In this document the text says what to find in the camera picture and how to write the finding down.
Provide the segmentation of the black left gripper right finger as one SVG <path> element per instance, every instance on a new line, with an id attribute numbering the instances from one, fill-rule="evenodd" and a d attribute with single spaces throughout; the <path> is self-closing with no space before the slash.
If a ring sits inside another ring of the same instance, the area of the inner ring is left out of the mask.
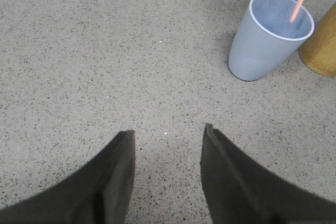
<path id="1" fill-rule="evenodd" d="M 213 223 L 335 223 L 335 203 L 265 169 L 206 124 L 201 181 Z"/>

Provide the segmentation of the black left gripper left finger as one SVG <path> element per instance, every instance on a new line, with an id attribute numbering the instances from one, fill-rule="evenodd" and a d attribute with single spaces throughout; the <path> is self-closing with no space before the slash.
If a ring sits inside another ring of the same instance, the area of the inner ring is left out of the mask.
<path id="1" fill-rule="evenodd" d="M 65 180 L 1 210 L 1 223 L 125 223 L 134 172 L 134 131 L 122 131 Z"/>

